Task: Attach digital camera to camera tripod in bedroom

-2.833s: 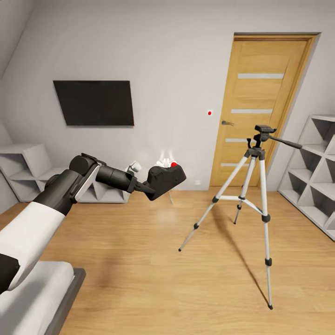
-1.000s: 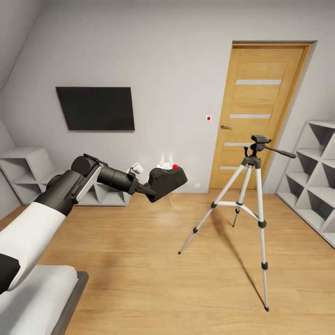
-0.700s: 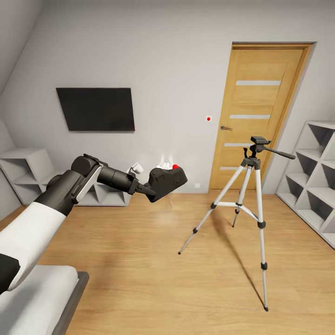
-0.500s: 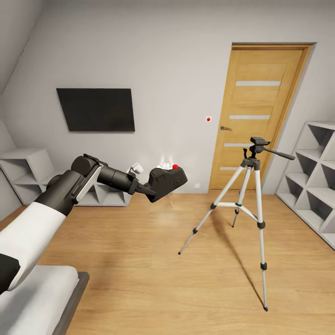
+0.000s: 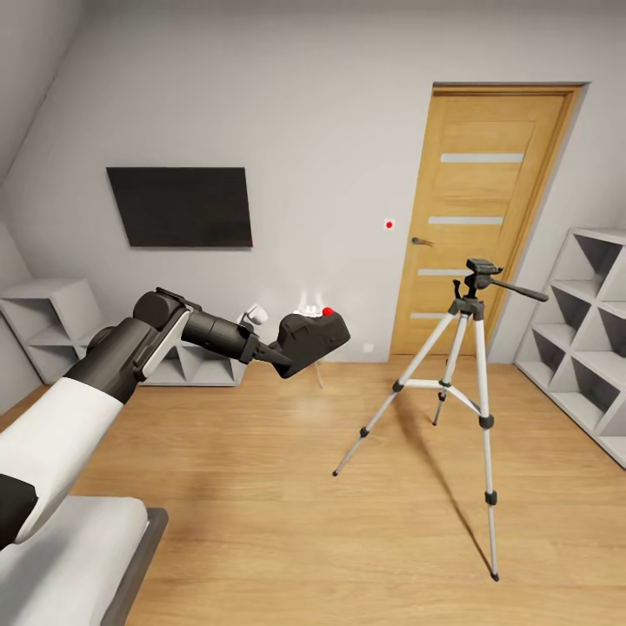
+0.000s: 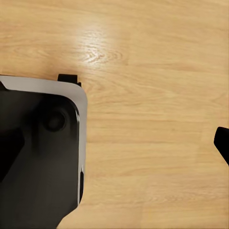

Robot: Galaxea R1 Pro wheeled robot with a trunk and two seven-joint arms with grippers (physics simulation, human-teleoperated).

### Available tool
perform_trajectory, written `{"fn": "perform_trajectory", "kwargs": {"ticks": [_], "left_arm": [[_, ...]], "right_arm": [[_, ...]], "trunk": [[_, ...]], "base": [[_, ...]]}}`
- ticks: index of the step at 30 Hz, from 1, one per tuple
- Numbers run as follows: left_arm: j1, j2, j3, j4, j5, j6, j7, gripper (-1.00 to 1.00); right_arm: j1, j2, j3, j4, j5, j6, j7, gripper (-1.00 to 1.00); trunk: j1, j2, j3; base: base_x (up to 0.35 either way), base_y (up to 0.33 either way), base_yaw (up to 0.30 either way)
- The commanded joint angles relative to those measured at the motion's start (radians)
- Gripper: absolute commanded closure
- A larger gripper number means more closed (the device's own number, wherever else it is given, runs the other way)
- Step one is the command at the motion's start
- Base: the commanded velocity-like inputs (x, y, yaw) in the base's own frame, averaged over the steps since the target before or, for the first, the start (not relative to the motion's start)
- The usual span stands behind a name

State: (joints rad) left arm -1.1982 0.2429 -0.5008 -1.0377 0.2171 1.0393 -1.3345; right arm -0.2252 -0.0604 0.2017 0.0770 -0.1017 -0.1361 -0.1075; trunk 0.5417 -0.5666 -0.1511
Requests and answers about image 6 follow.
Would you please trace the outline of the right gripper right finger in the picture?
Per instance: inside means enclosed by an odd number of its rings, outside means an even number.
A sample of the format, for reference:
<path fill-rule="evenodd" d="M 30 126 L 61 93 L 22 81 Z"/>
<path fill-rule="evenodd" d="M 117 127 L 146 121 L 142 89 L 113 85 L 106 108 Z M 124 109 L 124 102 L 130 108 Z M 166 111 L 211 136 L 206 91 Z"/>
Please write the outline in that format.
<path fill-rule="evenodd" d="M 218 127 L 214 138 L 214 144 L 229 165 L 229 129 Z"/>

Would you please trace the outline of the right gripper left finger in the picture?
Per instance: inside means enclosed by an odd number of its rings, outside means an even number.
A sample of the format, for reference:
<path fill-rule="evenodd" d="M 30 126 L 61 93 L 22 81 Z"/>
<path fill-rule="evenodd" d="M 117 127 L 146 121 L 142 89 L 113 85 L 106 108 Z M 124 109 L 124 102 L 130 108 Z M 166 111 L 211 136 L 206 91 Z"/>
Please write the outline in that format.
<path fill-rule="evenodd" d="M 0 132 L 0 184 L 25 145 L 20 127 Z"/>

